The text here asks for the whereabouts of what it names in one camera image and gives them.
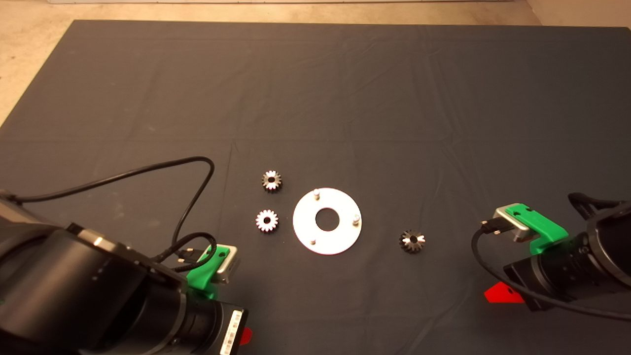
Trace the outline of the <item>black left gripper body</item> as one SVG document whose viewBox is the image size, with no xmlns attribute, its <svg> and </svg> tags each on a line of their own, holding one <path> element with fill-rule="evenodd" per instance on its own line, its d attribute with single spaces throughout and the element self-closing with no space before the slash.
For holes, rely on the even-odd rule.
<svg viewBox="0 0 631 355">
<path fill-rule="evenodd" d="M 248 309 L 207 298 L 189 299 L 172 342 L 175 355 L 236 355 Z"/>
</svg>

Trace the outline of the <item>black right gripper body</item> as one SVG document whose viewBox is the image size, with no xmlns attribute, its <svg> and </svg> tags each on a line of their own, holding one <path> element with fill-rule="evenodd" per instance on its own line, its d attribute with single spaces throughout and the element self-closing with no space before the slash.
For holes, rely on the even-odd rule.
<svg viewBox="0 0 631 355">
<path fill-rule="evenodd" d="M 503 271 L 513 283 L 563 302 L 601 294 L 586 235 L 566 238 L 540 254 L 505 265 Z"/>
</svg>

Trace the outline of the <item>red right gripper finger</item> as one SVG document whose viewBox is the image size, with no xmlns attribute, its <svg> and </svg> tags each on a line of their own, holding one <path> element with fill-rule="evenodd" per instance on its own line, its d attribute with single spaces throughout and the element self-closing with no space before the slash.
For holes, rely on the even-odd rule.
<svg viewBox="0 0 631 355">
<path fill-rule="evenodd" d="M 492 304 L 523 304 L 523 297 L 512 287 L 498 282 L 485 290 L 485 298 Z"/>
</svg>

